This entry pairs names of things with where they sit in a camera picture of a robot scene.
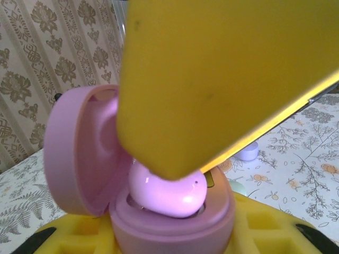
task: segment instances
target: pink earbud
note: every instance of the pink earbud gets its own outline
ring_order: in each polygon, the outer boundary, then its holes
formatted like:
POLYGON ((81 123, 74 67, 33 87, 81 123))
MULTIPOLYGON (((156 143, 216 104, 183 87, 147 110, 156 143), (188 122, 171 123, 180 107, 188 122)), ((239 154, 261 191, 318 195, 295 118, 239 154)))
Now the pink earbud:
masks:
POLYGON ((163 180, 136 161, 128 176, 130 195, 136 203, 153 212, 185 218, 196 213, 207 194, 201 171, 177 181, 163 180))

